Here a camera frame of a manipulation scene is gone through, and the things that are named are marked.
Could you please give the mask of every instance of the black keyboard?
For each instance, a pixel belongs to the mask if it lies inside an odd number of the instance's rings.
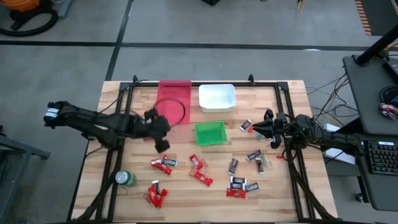
[[[373,174],[398,175],[398,146],[393,142],[364,142],[366,157]]]

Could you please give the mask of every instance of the gray floor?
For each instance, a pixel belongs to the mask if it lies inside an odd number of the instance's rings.
[[[115,42],[127,2],[75,0],[68,17],[50,31],[17,39],[0,35],[0,40]],[[210,7],[200,0],[135,0],[123,41],[351,47],[368,46],[378,39],[363,32],[354,0],[306,0],[300,13],[295,11],[296,3],[222,0]],[[44,19],[41,16],[28,27]],[[10,23],[0,7],[0,26]],[[31,160],[12,207],[11,223],[21,218],[33,224],[66,219],[87,142],[70,128],[43,127],[42,117],[49,101],[96,108],[113,50],[0,45],[0,124],[9,137],[52,152],[47,161]],[[112,80],[130,80],[133,75],[149,80],[241,80],[252,73],[258,80],[305,80],[307,86],[318,87],[344,74],[342,57],[358,53],[122,47]],[[332,92],[333,86],[322,90]],[[354,106],[349,86],[340,96]],[[309,98],[319,108],[328,95]],[[398,220],[398,213],[377,212],[355,202],[356,179],[331,176],[330,183],[341,218]]]

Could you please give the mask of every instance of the white bin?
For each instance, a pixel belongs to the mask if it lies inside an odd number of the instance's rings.
[[[231,84],[199,86],[199,105],[203,112],[229,112],[236,105],[235,87]]]

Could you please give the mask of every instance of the green plastic container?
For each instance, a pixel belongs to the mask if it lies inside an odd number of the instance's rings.
[[[224,121],[214,121],[195,125],[198,146],[221,144],[226,142]]]

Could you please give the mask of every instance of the wooden tabletop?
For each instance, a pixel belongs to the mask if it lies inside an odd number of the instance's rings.
[[[295,115],[311,116],[304,82],[288,81],[288,83]],[[117,98],[119,84],[120,82],[104,83],[98,111]],[[262,121],[266,109],[277,111],[274,89],[236,87],[235,90],[236,107],[232,112],[203,113],[199,107],[198,88],[192,88],[190,124],[177,126],[167,134],[167,139],[170,141],[167,155],[179,162],[178,167],[172,167],[171,175],[166,175],[151,167],[150,160],[158,157],[152,141],[126,139],[122,169],[135,174],[137,184],[132,188],[126,188],[127,190],[119,186],[114,222],[287,222],[297,220],[287,162],[276,158],[276,155],[281,155],[284,146],[271,149],[269,140],[256,140],[256,134],[239,130],[246,119],[259,122]],[[145,110],[153,107],[156,96],[157,87],[134,88],[131,109],[138,114],[144,114]],[[287,111],[284,98],[282,94],[284,110]],[[112,113],[114,110],[115,105],[105,113]],[[194,125],[218,120],[225,122],[228,141],[220,145],[197,146]],[[98,142],[91,142],[88,152],[99,146]],[[244,158],[246,154],[257,149],[266,154],[272,162],[272,169],[265,170],[264,174],[258,174],[255,163],[248,162]],[[192,165],[189,157],[192,154],[208,162],[209,166],[204,173],[214,179],[210,187],[189,176]],[[303,150],[303,155],[312,191],[321,204],[332,215],[337,216],[321,152],[308,147]],[[106,149],[86,158],[72,218],[81,215],[98,193],[105,158]],[[260,190],[248,192],[247,199],[226,197],[230,177],[227,170],[232,158],[239,161],[236,177],[245,177],[249,183],[259,183]],[[160,189],[169,190],[161,209],[148,204],[142,197],[153,180],[160,181]],[[307,217],[302,191],[300,194],[304,214]],[[108,211],[107,200],[104,216]]]

